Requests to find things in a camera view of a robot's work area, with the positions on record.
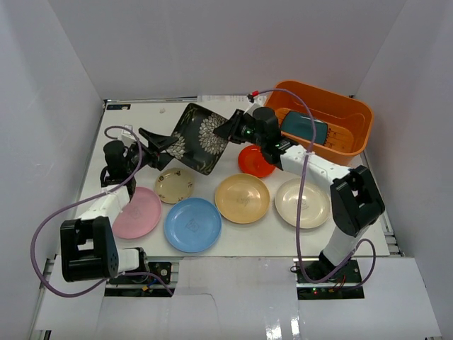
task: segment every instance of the black floral plate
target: black floral plate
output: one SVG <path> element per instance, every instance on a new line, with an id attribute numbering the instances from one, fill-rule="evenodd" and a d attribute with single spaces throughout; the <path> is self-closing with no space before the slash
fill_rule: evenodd
<path id="1" fill-rule="evenodd" d="M 167 152 L 191 169 L 209 175 L 228 144 L 213 131 L 226 121 L 207 108 L 188 104 L 171 134 L 178 141 Z"/>

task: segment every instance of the plastic dish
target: plastic dish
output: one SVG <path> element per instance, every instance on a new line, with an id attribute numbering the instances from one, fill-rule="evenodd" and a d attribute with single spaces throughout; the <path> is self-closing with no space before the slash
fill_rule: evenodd
<path id="1" fill-rule="evenodd" d="M 154 192 L 162 202 L 175 204 L 192 195 L 193 183 L 190 172 L 173 168 L 159 175 L 154 184 Z"/>
<path id="2" fill-rule="evenodd" d="M 113 234 L 122 239 L 136 239 L 152 231 L 161 219 L 162 203 L 148 188 L 135 188 L 132 200 L 124 207 L 112 226 Z"/>
<path id="3" fill-rule="evenodd" d="M 220 236 L 222 217 L 215 206 L 202 198 L 176 204 L 165 219 L 164 232 L 170 244 L 185 253 L 210 248 Z"/>
<path id="4" fill-rule="evenodd" d="M 258 221 L 269 208 L 270 194 L 257 177 L 237 174 L 220 183 L 215 193 L 215 204 L 228 220 L 246 224 Z"/>
<path id="5" fill-rule="evenodd" d="M 171 134 L 178 141 L 167 153 L 189 168 L 209 175 L 228 145 L 228 140 L 214 134 L 214 129 L 226 121 L 207 108 L 188 104 Z"/>
<path id="6" fill-rule="evenodd" d="M 275 166 L 264 160 L 260 147 L 255 145 L 249 145 L 241 151 L 238 164 L 242 172 L 260 179 L 269 176 L 275 170 Z"/>
<path id="7" fill-rule="evenodd" d="M 275 195 L 275 207 L 286 222 L 296 227 L 297 199 L 299 197 L 300 179 L 295 178 L 282 184 Z M 316 228 L 327 221 L 331 211 L 329 196 L 318 186 L 305 182 L 302 195 L 300 227 Z"/>

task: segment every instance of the plastic basket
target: plastic basket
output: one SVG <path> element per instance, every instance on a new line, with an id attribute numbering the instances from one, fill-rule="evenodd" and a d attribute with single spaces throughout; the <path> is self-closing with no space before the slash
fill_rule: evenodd
<path id="1" fill-rule="evenodd" d="M 374 120 L 373 111 L 366 104 L 298 81 L 285 80 L 275 87 L 300 96 L 313 116 L 328 124 L 326 142 L 314 145 L 317 155 L 333 163 L 348 165 L 365 149 Z M 279 125 L 290 111 L 306 113 L 296 98 L 284 92 L 272 92 L 265 106 L 275 111 Z M 305 147 L 309 145 L 308 140 L 285 132 L 283 135 Z"/>

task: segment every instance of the red bowl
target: red bowl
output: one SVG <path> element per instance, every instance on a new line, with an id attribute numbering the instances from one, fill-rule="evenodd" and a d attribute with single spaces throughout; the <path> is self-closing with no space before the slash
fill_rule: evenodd
<path id="1" fill-rule="evenodd" d="M 238 164 L 242 172 L 254 175 L 260 179 L 269 176 L 275 170 L 275 166 L 264 160 L 260 147 L 256 145 L 249 145 L 241 151 L 238 157 Z"/>

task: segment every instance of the dark green object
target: dark green object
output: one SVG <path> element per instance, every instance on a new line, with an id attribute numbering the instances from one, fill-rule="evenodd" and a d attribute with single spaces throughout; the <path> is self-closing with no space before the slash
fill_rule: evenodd
<path id="1" fill-rule="evenodd" d="M 314 140 L 314 142 L 316 144 L 324 145 L 327 139 L 327 123 L 315 119 L 314 124 L 316 126 L 316 139 Z M 310 117 L 305 113 L 290 111 L 283 120 L 282 126 L 280 128 L 283 132 L 303 138 L 308 141 L 313 137 Z"/>

